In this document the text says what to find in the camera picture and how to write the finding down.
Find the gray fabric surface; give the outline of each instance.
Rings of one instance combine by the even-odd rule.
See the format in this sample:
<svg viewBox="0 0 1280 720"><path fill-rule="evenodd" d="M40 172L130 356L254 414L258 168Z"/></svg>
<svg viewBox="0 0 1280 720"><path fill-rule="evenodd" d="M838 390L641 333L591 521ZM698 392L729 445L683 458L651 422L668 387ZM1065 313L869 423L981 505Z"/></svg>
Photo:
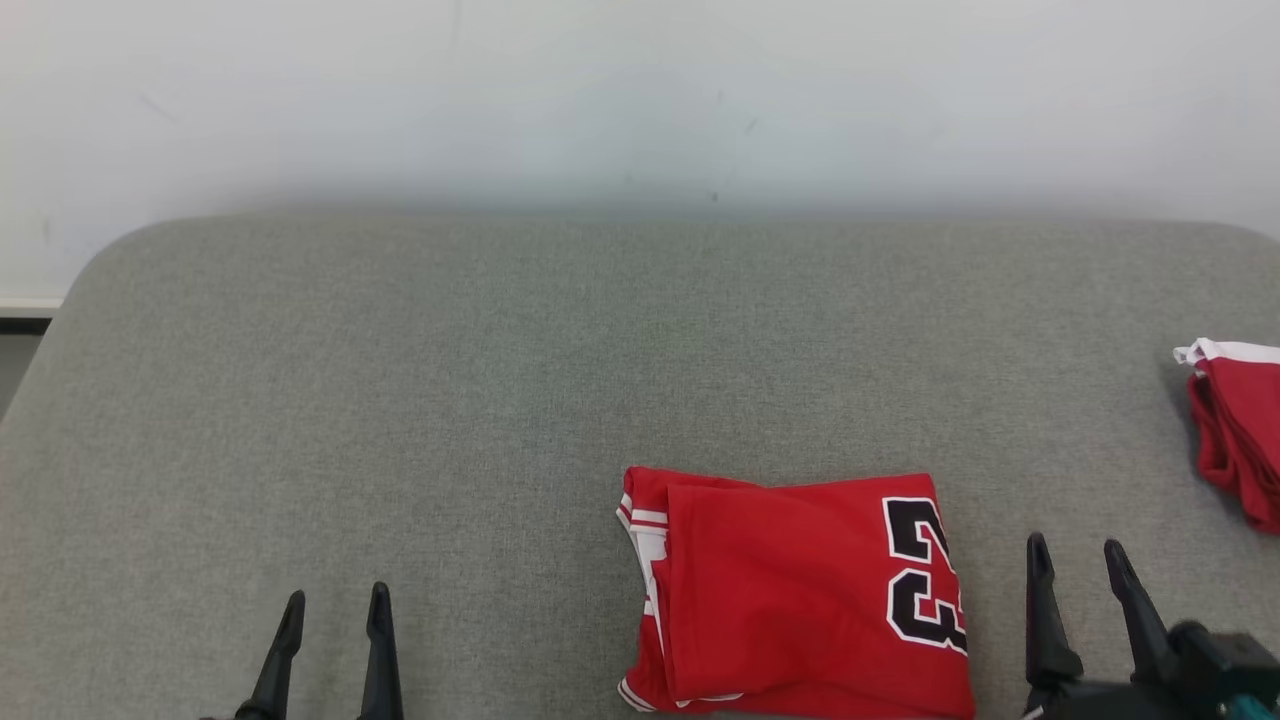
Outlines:
<svg viewBox="0 0 1280 720"><path fill-rule="evenodd" d="M982 717L1025 697L1033 529L1094 676L1130 669L1112 536L1167 621L1280 650L1280 541L1194 477L1170 359L1280 345L1277 278L1203 224L142 231L0 424L3 714L229 716L303 588L291 716L353 717L383 579L410 717L630 717L630 464L932 473Z"/></svg>

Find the wall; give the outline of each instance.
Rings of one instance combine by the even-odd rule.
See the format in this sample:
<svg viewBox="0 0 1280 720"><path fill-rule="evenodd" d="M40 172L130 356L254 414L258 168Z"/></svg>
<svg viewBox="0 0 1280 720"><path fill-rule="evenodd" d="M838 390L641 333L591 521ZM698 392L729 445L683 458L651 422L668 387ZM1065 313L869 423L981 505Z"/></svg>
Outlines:
<svg viewBox="0 0 1280 720"><path fill-rule="evenodd" d="M1280 234L1277 31L1270 0L0 0L0 299L308 199Z"/></svg>

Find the white trim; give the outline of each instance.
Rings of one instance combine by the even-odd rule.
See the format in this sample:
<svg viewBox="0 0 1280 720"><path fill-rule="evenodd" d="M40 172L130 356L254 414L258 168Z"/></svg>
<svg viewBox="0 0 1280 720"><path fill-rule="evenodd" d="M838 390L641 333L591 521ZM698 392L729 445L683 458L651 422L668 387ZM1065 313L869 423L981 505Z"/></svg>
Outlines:
<svg viewBox="0 0 1280 720"><path fill-rule="evenodd" d="M653 712L654 710L658 710L657 707L645 702L643 697L636 694L636 692L631 689L631 685L627 684L626 678L622 678L622 682L618 683L618 694L621 694L622 700L627 701L631 705L631 707L635 707L640 712Z"/></svg>
<svg viewBox="0 0 1280 720"><path fill-rule="evenodd" d="M636 527L632 525L631 529L631 537L635 538L636 543L636 555L640 557L640 568L644 570L646 606L653 611L650 615L658 628L658 650L666 653L666 642L662 639L662 609L658 605L658 579L653 577L653 564L667 557L667 543L657 539L659 533L645 533L645 537L640 537L635 533ZM662 530L660 534L664 536L667 532Z"/></svg>
<svg viewBox="0 0 1280 720"><path fill-rule="evenodd" d="M632 510L631 520L640 523L658 523L660 525L667 524L666 512L654 512L653 510Z"/></svg>
<svg viewBox="0 0 1280 720"><path fill-rule="evenodd" d="M746 694L746 693L728 693L728 694L718 694L716 697L700 697L696 701L692 701L692 700L677 700L676 701L676 707L684 710L685 707L689 707L694 702L733 702L735 700L742 697L744 694Z"/></svg>
<svg viewBox="0 0 1280 720"><path fill-rule="evenodd" d="M1251 342L1213 342L1198 338L1190 347L1175 347L1174 359L1183 365L1196 366L1202 360L1238 360L1240 363L1267 363L1280 365L1280 347Z"/></svg>
<svg viewBox="0 0 1280 720"><path fill-rule="evenodd" d="M645 577L644 560L640 557L640 543L636 542L636 537L631 532L631 523L627 521L627 515L626 515L626 512L622 511L621 507L618 507L614 511L614 514L618 516L618 520L622 523L622 528L625 530L627 530L627 539L631 541L631 548L636 551L636 561L640 564L640 579L644 580L645 582L645 587L648 587L649 579ZM645 601L646 601L646 606L648 606L648 598L645 598Z"/></svg>

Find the red fabric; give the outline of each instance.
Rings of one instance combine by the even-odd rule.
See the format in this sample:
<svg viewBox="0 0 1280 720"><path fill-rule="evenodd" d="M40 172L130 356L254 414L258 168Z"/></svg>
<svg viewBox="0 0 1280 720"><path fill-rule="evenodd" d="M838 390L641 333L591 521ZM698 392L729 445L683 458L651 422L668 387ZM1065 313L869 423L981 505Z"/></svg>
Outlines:
<svg viewBox="0 0 1280 720"><path fill-rule="evenodd" d="M934 600L960 607L945 539L918 528L934 547L929 562L890 555L884 498L927 501L936 512L928 475L762 488L632 468L623 486L620 516L640 538L641 564L641 544L663 532L668 553L650 562L655 610L618 688L632 706L973 716L963 650L908 642L890 623L890 583L908 569L931 578L918 614L938 618ZM963 611L956 624L963 634Z"/></svg>
<svg viewBox="0 0 1280 720"><path fill-rule="evenodd" d="M1280 534L1280 365L1215 357L1196 368L1201 475L1239 497L1254 529Z"/></svg>

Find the folded clothing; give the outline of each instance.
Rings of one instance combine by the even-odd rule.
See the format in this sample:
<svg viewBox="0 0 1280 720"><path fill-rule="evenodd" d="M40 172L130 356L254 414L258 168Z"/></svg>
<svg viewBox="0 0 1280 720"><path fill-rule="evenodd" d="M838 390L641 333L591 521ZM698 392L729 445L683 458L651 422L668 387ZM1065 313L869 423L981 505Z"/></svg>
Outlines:
<svg viewBox="0 0 1280 720"><path fill-rule="evenodd" d="M1280 534L1280 347L1199 338L1174 350L1201 430L1201 475L1240 498L1248 523Z"/></svg>
<svg viewBox="0 0 1280 720"><path fill-rule="evenodd" d="M631 468L640 711L972 717L960 584L927 474L762 488Z"/></svg>

